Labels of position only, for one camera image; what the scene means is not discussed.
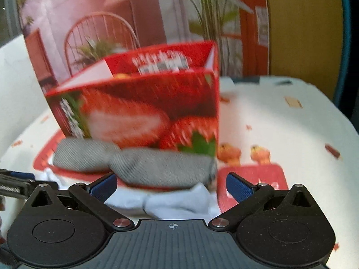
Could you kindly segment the teal curtain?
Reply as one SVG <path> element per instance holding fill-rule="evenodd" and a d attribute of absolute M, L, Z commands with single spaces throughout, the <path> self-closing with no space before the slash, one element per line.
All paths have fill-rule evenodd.
<path fill-rule="evenodd" d="M 358 129 L 358 0 L 341 0 L 343 45 L 333 102 Z"/>

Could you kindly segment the grey knitted cloth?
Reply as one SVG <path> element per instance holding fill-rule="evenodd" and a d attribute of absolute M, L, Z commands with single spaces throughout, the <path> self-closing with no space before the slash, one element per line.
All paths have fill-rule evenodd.
<path fill-rule="evenodd" d="M 185 189 L 210 184 L 217 176 L 215 158 L 151 148 L 121 149 L 114 143 L 65 138 L 58 143 L 53 164 L 74 172 L 109 170 L 134 187 Z"/>

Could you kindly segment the printed room backdrop cloth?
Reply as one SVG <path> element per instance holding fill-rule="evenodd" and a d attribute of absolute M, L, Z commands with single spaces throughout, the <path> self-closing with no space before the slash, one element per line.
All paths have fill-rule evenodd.
<path fill-rule="evenodd" d="M 223 76 L 267 75 L 267 0 L 16 0 L 42 91 L 106 55 L 212 40 Z"/>

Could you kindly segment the white cloth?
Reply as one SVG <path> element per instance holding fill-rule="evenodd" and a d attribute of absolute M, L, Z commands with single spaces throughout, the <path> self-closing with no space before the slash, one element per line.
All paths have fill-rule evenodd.
<path fill-rule="evenodd" d="M 149 193 L 140 189 L 117 188 L 105 202 L 126 216 L 147 215 L 155 219 L 203 219 L 206 222 L 220 214 L 216 193 L 201 183 L 185 190 Z"/>

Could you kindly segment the wooden wall panel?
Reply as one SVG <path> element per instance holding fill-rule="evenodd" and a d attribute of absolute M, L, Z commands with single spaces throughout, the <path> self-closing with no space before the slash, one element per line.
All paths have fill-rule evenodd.
<path fill-rule="evenodd" d="M 269 71 L 335 93 L 343 43 L 341 0 L 267 0 Z"/>

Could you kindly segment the red strawberry cardboard box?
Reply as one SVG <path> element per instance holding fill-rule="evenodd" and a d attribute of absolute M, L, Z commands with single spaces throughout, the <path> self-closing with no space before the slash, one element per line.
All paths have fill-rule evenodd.
<path fill-rule="evenodd" d="M 217 46 L 163 44 L 110 55 L 48 91 L 46 100 L 68 137 L 212 157 L 219 137 Z"/>

